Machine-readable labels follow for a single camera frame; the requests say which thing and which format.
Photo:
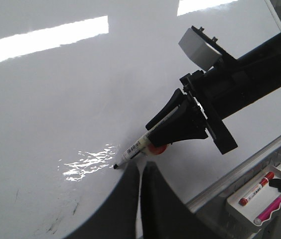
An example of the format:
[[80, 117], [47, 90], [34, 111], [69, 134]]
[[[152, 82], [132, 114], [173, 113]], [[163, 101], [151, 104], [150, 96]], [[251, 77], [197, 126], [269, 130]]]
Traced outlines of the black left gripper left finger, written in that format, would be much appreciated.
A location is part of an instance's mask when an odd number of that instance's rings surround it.
[[105, 202], [67, 238], [135, 239], [139, 185], [139, 169], [131, 162]]

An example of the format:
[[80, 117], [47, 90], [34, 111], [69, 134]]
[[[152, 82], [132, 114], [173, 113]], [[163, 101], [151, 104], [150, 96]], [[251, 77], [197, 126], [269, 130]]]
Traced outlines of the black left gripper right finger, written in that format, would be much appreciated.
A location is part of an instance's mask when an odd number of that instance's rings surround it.
[[220, 238], [182, 203], [152, 161], [142, 174], [141, 221], [144, 239]]

